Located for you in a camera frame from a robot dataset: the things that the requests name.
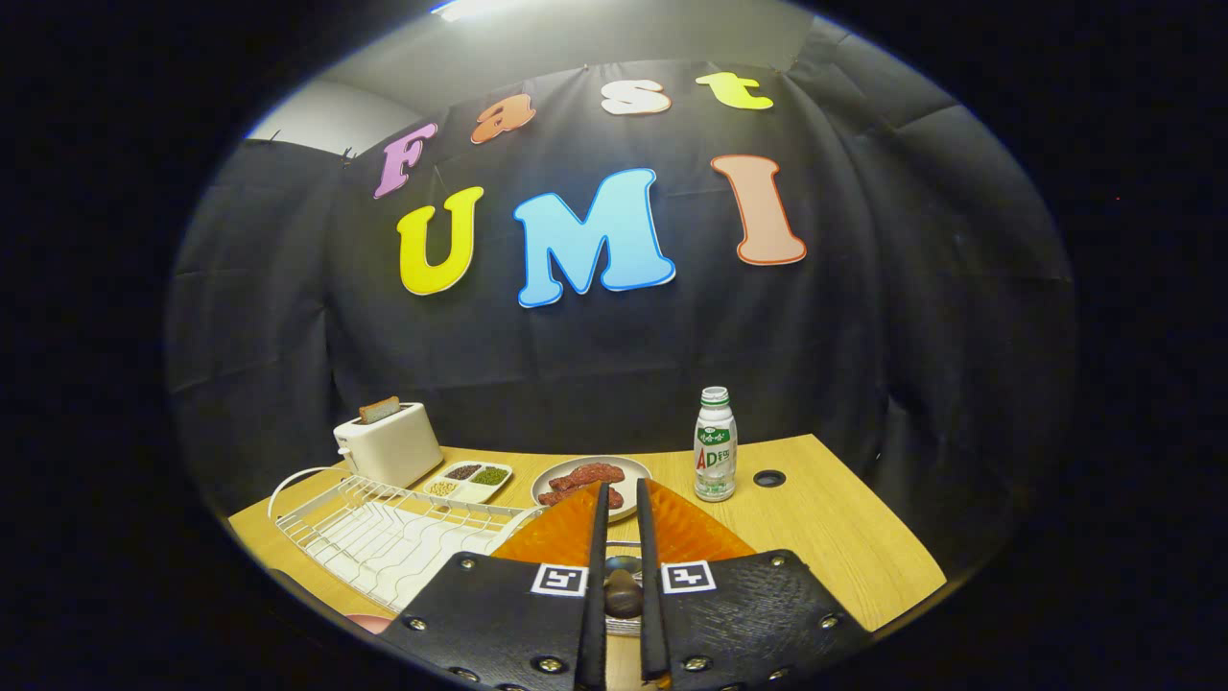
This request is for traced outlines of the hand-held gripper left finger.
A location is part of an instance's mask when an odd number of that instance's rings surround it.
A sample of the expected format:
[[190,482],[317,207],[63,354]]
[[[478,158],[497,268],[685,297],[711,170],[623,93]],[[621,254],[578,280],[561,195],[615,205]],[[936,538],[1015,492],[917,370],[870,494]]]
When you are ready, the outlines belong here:
[[456,554],[382,630],[382,646],[465,690],[600,690],[605,525],[608,486],[596,484],[494,554]]

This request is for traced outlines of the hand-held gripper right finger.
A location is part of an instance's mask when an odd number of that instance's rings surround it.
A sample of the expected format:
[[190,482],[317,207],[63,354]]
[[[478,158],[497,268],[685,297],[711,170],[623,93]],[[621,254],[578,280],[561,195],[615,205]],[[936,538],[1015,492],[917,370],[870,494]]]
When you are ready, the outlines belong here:
[[643,679],[670,690],[798,690],[872,635],[793,551],[756,552],[639,481]]

